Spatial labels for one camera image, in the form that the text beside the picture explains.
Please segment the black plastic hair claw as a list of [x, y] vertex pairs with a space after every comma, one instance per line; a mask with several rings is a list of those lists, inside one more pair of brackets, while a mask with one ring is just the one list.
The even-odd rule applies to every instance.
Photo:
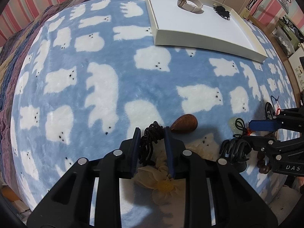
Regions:
[[243, 139], [234, 138], [226, 139], [222, 142], [219, 149], [220, 158], [224, 158], [229, 162], [238, 173], [247, 168], [247, 155], [251, 152], [251, 146]]

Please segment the cream flower scrunchie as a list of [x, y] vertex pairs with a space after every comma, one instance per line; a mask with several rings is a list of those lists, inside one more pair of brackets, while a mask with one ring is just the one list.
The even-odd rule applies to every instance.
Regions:
[[[156, 165], [138, 168], [135, 182], [141, 187], [151, 189], [152, 199], [159, 206], [184, 199], [185, 180], [175, 180], [169, 173], [164, 140], [153, 146]], [[208, 133], [185, 147], [206, 160], [215, 161], [219, 158], [219, 144], [214, 140], [213, 133]]]

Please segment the black scrunchie with charm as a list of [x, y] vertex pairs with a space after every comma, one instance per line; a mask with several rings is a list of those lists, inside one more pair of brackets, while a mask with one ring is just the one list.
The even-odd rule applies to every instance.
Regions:
[[222, 5], [213, 4], [213, 10], [223, 19], [230, 20], [230, 12]]

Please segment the cream strap wristwatch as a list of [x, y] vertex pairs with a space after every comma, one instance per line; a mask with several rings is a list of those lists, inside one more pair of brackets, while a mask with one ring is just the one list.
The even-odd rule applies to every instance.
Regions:
[[203, 3], [200, 0], [177, 0], [177, 6], [191, 13], [203, 13]]

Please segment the orange gourd red knot charm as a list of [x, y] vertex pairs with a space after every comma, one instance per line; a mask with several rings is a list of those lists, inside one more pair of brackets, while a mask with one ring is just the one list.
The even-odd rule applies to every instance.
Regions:
[[247, 128], [247, 135], [251, 135], [252, 133], [254, 133], [254, 131], [251, 130], [250, 128]]

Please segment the bear pattern white box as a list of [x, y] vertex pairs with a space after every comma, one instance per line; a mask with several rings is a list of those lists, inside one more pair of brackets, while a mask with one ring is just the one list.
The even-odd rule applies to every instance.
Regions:
[[289, 57], [289, 63], [301, 92], [303, 91], [303, 63], [301, 63], [300, 58], [303, 58], [303, 44]]

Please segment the green storage box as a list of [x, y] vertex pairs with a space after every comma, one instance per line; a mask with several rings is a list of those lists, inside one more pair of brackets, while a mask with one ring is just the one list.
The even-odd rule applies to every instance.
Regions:
[[286, 15], [279, 18], [273, 30], [273, 35], [288, 58], [303, 43], [302, 31]]

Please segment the wooden desk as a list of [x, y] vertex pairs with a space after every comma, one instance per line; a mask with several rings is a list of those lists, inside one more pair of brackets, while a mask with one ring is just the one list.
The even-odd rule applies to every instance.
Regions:
[[272, 43], [276, 53], [278, 54], [280, 60], [282, 61], [284, 68], [287, 72], [287, 76], [289, 78], [289, 81], [291, 83], [291, 87], [293, 90], [293, 94], [295, 96], [295, 101], [297, 107], [301, 105], [301, 99], [300, 99], [300, 88], [298, 86], [296, 76], [292, 70], [292, 67], [290, 65], [290, 62], [285, 55], [284, 51], [278, 44], [277, 40], [275, 39], [274, 35], [272, 34], [272, 31], [269, 30], [266, 26], [264, 26], [261, 22], [259, 22], [257, 19], [255, 19], [253, 16], [249, 15], [248, 20], [251, 21], [255, 26], [257, 26], [263, 33], [266, 35], [266, 37], [269, 39], [269, 41]]

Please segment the blue polar bear blanket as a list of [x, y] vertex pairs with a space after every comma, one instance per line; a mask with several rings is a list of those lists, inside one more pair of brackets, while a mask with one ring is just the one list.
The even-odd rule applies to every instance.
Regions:
[[101, 158], [153, 121], [195, 115], [198, 128], [182, 139], [215, 159], [237, 116], [260, 119], [275, 98], [294, 107], [271, 42], [249, 29], [267, 54], [262, 63], [156, 46], [145, 0], [92, 0], [51, 17], [26, 54], [12, 107], [14, 164], [30, 209], [79, 158]]

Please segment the white cardboard tray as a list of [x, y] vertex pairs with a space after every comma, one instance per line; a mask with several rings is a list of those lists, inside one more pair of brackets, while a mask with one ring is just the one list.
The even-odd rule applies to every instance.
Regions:
[[214, 0], [203, 3], [200, 13], [179, 8], [177, 0], [145, 0], [156, 45], [219, 51], [263, 62], [266, 51], [251, 28], [232, 8], [230, 19], [216, 13]]

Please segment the striped knitted blanket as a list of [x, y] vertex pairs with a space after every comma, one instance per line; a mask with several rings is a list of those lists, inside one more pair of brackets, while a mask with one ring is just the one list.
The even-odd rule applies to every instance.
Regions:
[[53, 15], [65, 8], [73, 7], [90, 0], [66, 0], [51, 5], [41, 12], [24, 29], [12, 35], [1, 50], [1, 177], [16, 194], [19, 193], [17, 174], [13, 162], [10, 138], [10, 124], [13, 93], [22, 63], [39, 30]]

